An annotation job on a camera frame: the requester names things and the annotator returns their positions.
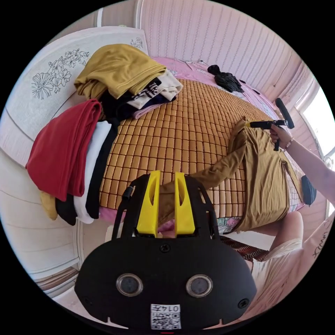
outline striped wallpaper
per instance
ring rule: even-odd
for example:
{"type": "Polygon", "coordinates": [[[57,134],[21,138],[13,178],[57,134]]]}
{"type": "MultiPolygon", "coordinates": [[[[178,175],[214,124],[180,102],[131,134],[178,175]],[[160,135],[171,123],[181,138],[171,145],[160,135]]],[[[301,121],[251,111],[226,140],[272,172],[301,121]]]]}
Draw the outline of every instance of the striped wallpaper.
{"type": "Polygon", "coordinates": [[[291,84],[301,59],[259,21],[206,0],[143,0],[149,54],[217,64],[271,100],[291,84]]]}
{"type": "Polygon", "coordinates": [[[136,3],[136,0],[126,0],[104,7],[102,26],[123,24],[135,28],[136,3]]]}

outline folded clothes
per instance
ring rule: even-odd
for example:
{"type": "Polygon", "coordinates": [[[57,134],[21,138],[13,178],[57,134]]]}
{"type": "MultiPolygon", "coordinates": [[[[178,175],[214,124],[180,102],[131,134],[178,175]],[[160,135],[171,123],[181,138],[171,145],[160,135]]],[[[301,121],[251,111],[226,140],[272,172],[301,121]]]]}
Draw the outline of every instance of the folded clothes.
{"type": "MultiPolygon", "coordinates": [[[[161,82],[157,78],[151,81],[150,84],[159,85],[161,82]]],[[[119,121],[126,120],[132,117],[132,114],[138,109],[128,105],[127,102],[132,99],[132,94],[130,92],[124,93],[119,99],[115,99],[109,94],[108,91],[105,91],[99,101],[101,102],[104,119],[118,119],[119,121]]]]}
{"type": "Polygon", "coordinates": [[[45,213],[49,219],[55,221],[58,216],[56,211],[55,197],[43,191],[39,192],[39,197],[41,199],[42,208],[44,209],[45,213]]]}
{"type": "Polygon", "coordinates": [[[65,201],[56,198],[56,211],[57,214],[71,226],[76,224],[77,212],[73,204],[73,195],[67,194],[65,201]]]}
{"type": "Polygon", "coordinates": [[[138,94],[165,70],[166,66],[131,45],[105,45],[91,56],[74,85],[87,99],[99,99],[107,89],[118,99],[126,91],[138,94]]]}
{"type": "Polygon", "coordinates": [[[87,193],[91,182],[94,166],[99,155],[99,151],[101,150],[101,147],[110,129],[111,124],[107,121],[97,123],[87,150],[85,163],[84,194],[82,196],[73,197],[73,203],[77,213],[77,218],[84,223],[89,224],[93,222],[93,218],[89,216],[86,210],[87,193]]]}
{"type": "Polygon", "coordinates": [[[67,193],[84,194],[86,154],[100,113],[100,103],[91,99],[67,109],[39,132],[26,164],[39,190],[61,201],[67,193]]]}
{"type": "Polygon", "coordinates": [[[104,119],[113,120],[116,118],[118,121],[126,120],[130,117],[138,119],[142,115],[154,110],[156,107],[159,107],[162,104],[167,104],[171,102],[167,98],[163,97],[161,94],[156,95],[150,99],[142,109],[138,110],[134,106],[131,106],[127,103],[122,105],[117,105],[118,99],[113,98],[108,91],[105,91],[100,98],[100,102],[103,107],[104,119]]]}
{"type": "Polygon", "coordinates": [[[134,96],[132,100],[128,101],[127,104],[142,109],[146,103],[153,99],[158,94],[161,94],[168,101],[172,101],[173,98],[182,90],[183,85],[172,75],[169,70],[158,77],[161,84],[159,86],[153,86],[146,88],[141,91],[138,95],[134,96]]]}
{"type": "Polygon", "coordinates": [[[111,125],[111,129],[104,143],[101,146],[98,158],[95,162],[90,186],[87,193],[86,210],[89,216],[93,219],[99,218],[99,207],[100,207],[99,191],[101,181],[104,177],[109,153],[111,151],[113,142],[118,134],[118,126],[120,125],[120,122],[117,119],[111,119],[109,120],[109,123],[111,125]]]}

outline hand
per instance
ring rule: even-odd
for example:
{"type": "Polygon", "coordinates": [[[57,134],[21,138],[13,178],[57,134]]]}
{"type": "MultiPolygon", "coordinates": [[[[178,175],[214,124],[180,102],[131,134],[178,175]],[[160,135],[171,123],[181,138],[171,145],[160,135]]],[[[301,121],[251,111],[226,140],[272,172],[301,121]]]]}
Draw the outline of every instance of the hand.
{"type": "Polygon", "coordinates": [[[271,125],[270,137],[273,143],[276,143],[279,140],[279,146],[282,149],[285,149],[292,136],[284,129],[278,128],[274,124],[271,125]]]}

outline black bag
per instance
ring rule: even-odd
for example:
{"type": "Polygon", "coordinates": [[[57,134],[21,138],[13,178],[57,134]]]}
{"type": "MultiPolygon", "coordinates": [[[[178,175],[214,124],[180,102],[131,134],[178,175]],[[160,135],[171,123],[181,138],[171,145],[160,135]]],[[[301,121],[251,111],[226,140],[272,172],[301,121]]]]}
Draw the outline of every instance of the black bag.
{"type": "Polygon", "coordinates": [[[306,205],[311,206],[311,204],[314,202],[315,198],[317,197],[317,191],[312,186],[310,180],[307,178],[306,175],[301,177],[301,182],[303,186],[304,203],[306,205]]]}

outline pink bed sheet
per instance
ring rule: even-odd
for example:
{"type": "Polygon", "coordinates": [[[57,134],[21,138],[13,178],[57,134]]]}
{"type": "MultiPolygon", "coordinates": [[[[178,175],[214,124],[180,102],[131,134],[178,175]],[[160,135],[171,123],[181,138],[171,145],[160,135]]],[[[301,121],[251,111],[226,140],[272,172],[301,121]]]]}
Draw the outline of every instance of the pink bed sheet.
{"type": "MultiPolygon", "coordinates": [[[[217,87],[218,89],[224,90],[222,87],[218,86],[214,80],[214,76],[207,72],[208,65],[200,62],[187,62],[181,61],[177,59],[170,59],[170,58],[155,58],[158,63],[163,64],[167,67],[167,69],[175,76],[177,79],[188,79],[188,80],[195,80],[202,82],[204,84],[212,85],[217,87]]],[[[262,93],[257,94],[253,91],[253,87],[248,84],[244,84],[241,82],[241,87],[244,90],[244,93],[233,92],[231,94],[247,101],[257,107],[258,109],[262,110],[266,115],[271,117],[272,119],[278,119],[278,116],[275,112],[275,108],[273,103],[262,93]]],[[[303,176],[303,172],[300,167],[293,161],[293,159],[287,154],[286,155],[289,161],[292,164],[295,173],[297,174],[298,178],[303,176]]],[[[298,192],[293,185],[293,181],[288,173],[286,173],[288,187],[289,187],[289,194],[290,194],[290,209],[289,211],[299,210],[304,207],[304,203],[301,202],[298,192]]],[[[109,209],[109,208],[100,208],[100,218],[106,221],[114,223],[116,216],[116,210],[109,209]]],[[[219,232],[221,234],[230,232],[240,221],[241,217],[224,217],[218,218],[218,227],[219,232]]],[[[174,220],[166,222],[162,225],[159,231],[169,231],[174,229],[174,220]]]]}

